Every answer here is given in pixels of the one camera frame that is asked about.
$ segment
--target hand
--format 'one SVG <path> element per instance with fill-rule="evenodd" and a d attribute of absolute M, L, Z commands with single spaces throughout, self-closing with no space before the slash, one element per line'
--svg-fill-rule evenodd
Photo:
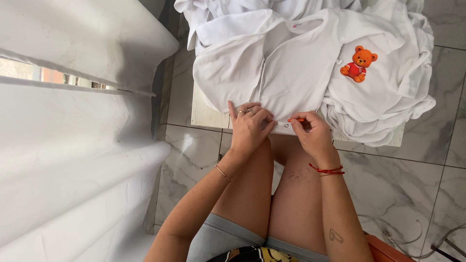
<path fill-rule="evenodd" d="M 277 121 L 273 120 L 272 113 L 260 107 L 260 103 L 246 103 L 240 106 L 240 111 L 246 113 L 239 112 L 238 115 L 236 115 L 231 101 L 228 101 L 228 108 L 230 109 L 230 118 L 233 124 L 232 146 L 230 150 L 241 154 L 245 158 L 249 158 L 270 134 Z M 261 129 L 260 124 L 264 120 L 268 124 Z"/>
<path fill-rule="evenodd" d="M 329 125 L 315 111 L 299 112 L 291 117 L 293 131 L 303 149 L 311 155 L 321 169 L 333 169 L 340 165 L 338 151 L 332 145 Z"/>

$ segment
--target bracelet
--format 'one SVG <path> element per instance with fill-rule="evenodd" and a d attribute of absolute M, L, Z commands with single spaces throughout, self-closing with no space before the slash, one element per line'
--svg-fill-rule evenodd
<path fill-rule="evenodd" d="M 230 182 L 230 183 L 232 182 L 232 181 L 220 170 L 220 168 L 219 168 L 217 165 L 215 165 L 215 167 L 220 171 L 220 173 L 222 173 L 222 175 L 228 180 L 228 182 Z"/>
<path fill-rule="evenodd" d="M 325 174 L 326 174 L 326 175 L 321 175 L 321 177 L 329 176 L 329 175 L 343 175 L 343 174 L 345 174 L 345 172 L 334 172 L 334 171 L 337 171 L 337 170 L 342 170 L 342 169 L 343 169 L 343 165 L 340 165 L 338 168 L 331 169 L 331 170 L 327 170 L 327 169 L 320 170 L 320 169 L 318 169 L 318 168 L 313 167 L 311 163 L 309 163 L 309 166 L 311 166 L 312 168 L 314 168 L 314 169 L 315 169 L 317 172 L 319 172 L 319 173 L 325 173 Z"/>

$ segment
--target woman's left hand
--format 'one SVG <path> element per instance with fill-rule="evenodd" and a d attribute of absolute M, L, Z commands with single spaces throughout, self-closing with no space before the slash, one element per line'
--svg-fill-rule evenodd
<path fill-rule="evenodd" d="M 260 107 L 260 103 L 246 103 L 240 106 L 238 115 L 236 115 L 231 101 L 228 101 L 228 108 L 233 124 L 230 150 L 248 158 L 270 134 L 277 121 L 273 120 L 272 113 Z M 268 124 L 262 129 L 260 124 L 264 120 Z"/>

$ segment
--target white fabric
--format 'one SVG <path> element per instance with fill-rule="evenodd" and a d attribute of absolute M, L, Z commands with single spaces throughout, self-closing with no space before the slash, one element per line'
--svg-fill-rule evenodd
<path fill-rule="evenodd" d="M 196 55 L 208 46 L 197 39 L 197 28 L 225 15 L 272 9 L 288 20 L 298 20 L 328 7 L 362 11 L 360 0 L 176 0 L 174 6 L 188 21 L 187 48 L 196 49 Z"/>
<path fill-rule="evenodd" d="M 177 40 L 138 0 L 0 0 L 0 55 L 151 94 Z"/>
<path fill-rule="evenodd" d="M 387 53 L 404 44 L 388 21 L 339 8 L 323 9 L 298 21 L 286 20 L 272 10 L 231 16 L 198 28 L 201 42 L 201 32 L 212 35 L 218 28 L 225 37 L 237 36 L 199 54 L 193 66 L 194 81 L 220 112 L 228 112 L 227 100 L 235 105 L 261 102 L 275 114 L 276 130 L 286 134 L 293 134 L 287 125 L 291 113 L 319 108 L 344 43 L 372 35 L 385 39 Z M 247 26 L 230 25 L 233 20 L 254 21 L 254 17 L 258 19 Z"/>
<path fill-rule="evenodd" d="M 398 0 L 379 1 L 364 12 L 390 21 L 407 41 L 389 54 L 385 39 L 379 37 L 343 45 L 338 57 L 343 64 L 333 68 L 321 111 L 333 130 L 353 141 L 381 146 L 389 143 L 400 124 L 435 106 L 435 99 L 428 95 L 433 36 L 426 18 L 408 13 Z M 378 54 L 362 83 L 340 73 L 342 66 L 353 62 L 357 46 Z"/>
<path fill-rule="evenodd" d="M 120 258 L 170 154 L 151 97 L 0 76 L 0 119 L 0 261 Z"/>

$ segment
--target patterned fabric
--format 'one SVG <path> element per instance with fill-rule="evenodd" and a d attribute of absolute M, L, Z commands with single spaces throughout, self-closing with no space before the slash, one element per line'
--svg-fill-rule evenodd
<path fill-rule="evenodd" d="M 299 262 L 299 260 L 271 248 L 244 247 L 223 253 L 207 262 Z"/>

